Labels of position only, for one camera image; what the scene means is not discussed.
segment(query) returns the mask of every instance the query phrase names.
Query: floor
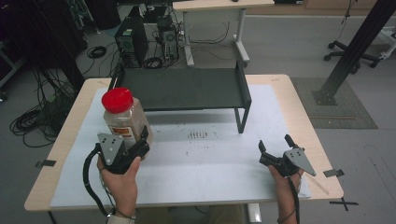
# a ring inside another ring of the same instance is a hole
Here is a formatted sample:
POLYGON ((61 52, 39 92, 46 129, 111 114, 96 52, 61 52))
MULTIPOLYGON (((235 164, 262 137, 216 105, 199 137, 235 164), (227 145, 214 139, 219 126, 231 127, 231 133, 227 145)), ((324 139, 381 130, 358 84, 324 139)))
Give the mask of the floor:
MULTIPOLYGON (((338 38, 348 43, 363 22, 363 17, 347 20, 343 29, 341 17, 265 17, 248 16, 245 22, 243 42, 251 59, 246 74, 287 74, 290 77, 327 77, 337 59, 323 61, 331 52, 327 45, 338 38)), ((217 39, 224 35, 222 23, 194 24, 191 36, 196 39, 217 39)), ((151 27, 147 27, 148 38, 151 27)), ((193 57, 197 67, 233 67, 238 58, 233 47, 232 34, 236 24, 231 23, 230 32, 220 44, 194 44, 193 57)), ((87 32, 89 48, 105 46, 114 42, 111 33, 87 32)), ((376 39, 367 52, 379 55, 387 49, 376 39)), ((109 74, 111 56, 96 60, 84 76, 106 77, 109 74)), ((77 58, 80 70, 87 71, 92 59, 81 52, 77 58)), ((359 205, 331 204, 329 201, 301 201, 302 223, 394 223, 396 214, 396 55, 391 55, 376 68, 361 61, 356 75, 346 79, 372 116, 376 130, 325 130, 316 129, 321 144, 336 170, 345 175, 339 177, 344 189, 344 199, 359 205)), ((184 67, 185 61, 174 67, 184 67)), ((35 183, 40 170, 38 161, 47 158, 51 146, 27 147, 20 136, 14 135, 8 125, 16 117, 37 104, 36 81, 29 67, 11 78, 3 87, 8 100, 0 104, 3 125, 0 134, 3 141, 0 157, 0 222, 2 223, 52 223, 45 212, 28 212, 24 202, 35 183)), ((26 142, 40 145, 45 142, 40 132, 26 137, 26 142)), ((260 203, 262 223, 276 223, 275 203, 260 203)), ((177 223, 198 223, 203 214, 195 208, 176 208, 171 212, 177 223)), ((57 223, 104 223, 96 210, 53 212, 57 223)))

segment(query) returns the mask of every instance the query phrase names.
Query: hand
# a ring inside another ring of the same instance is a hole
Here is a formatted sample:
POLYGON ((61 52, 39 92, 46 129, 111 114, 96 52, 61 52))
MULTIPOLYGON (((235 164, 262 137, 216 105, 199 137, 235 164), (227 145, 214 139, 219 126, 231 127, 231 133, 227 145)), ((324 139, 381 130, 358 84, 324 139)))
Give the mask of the hand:
MULTIPOLYGON (((269 165, 268 170, 273 176, 276 184, 276 198, 277 198, 279 218, 287 217, 294 210, 294 199, 289 185, 289 181, 287 178, 284 178, 274 166, 269 165)), ((301 176, 303 175, 303 173, 304 170, 300 169, 298 174, 294 174, 290 177, 291 181, 294 184, 294 187, 297 190, 300 186, 301 176)), ((297 221, 295 214, 293 214, 292 217, 288 218, 283 223, 286 224, 286 223, 296 223, 296 222, 297 221)))
POLYGON ((117 217, 132 217, 136 208, 137 185, 136 174, 140 166, 140 157, 136 157, 127 172, 123 175, 114 175, 104 169, 102 160, 98 157, 97 167, 102 174, 108 190, 116 201, 117 217))

